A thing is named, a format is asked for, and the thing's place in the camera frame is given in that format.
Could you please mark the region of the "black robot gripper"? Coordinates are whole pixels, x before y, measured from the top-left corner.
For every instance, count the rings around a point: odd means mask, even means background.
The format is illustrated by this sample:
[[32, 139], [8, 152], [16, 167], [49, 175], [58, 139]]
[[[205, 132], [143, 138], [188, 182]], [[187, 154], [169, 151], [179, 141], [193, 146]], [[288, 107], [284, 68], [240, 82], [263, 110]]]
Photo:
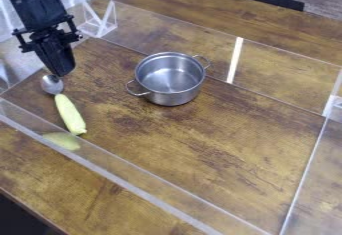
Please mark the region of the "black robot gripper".
[[80, 35], [61, 0], [9, 2], [22, 23], [22, 28], [12, 32], [21, 50], [34, 51], [50, 73], [65, 76], [76, 67], [70, 43]]

